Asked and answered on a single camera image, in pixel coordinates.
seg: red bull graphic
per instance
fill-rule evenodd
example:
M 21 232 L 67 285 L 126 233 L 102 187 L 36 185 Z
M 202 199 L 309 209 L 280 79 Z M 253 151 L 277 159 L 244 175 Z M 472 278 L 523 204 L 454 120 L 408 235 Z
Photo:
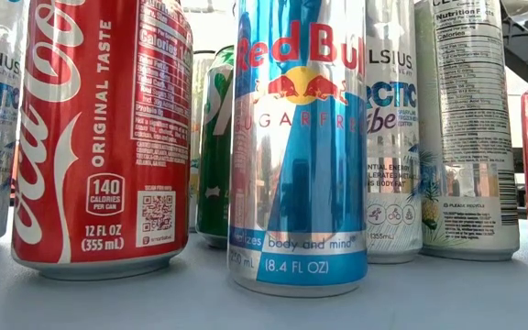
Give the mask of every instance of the red bull graphic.
M 366 274 L 364 6 L 238 1 L 228 265 L 249 289 L 338 294 Z

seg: white table surface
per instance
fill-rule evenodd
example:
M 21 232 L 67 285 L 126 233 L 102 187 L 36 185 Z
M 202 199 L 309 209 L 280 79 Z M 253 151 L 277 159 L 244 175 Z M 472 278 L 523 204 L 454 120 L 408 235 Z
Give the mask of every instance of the white table surface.
M 329 329 L 528 330 L 528 234 L 509 262 L 419 256 L 370 266 L 361 287 L 323 299 L 247 291 L 226 253 L 192 234 L 168 269 L 122 280 L 47 280 L 0 240 L 0 330 Z

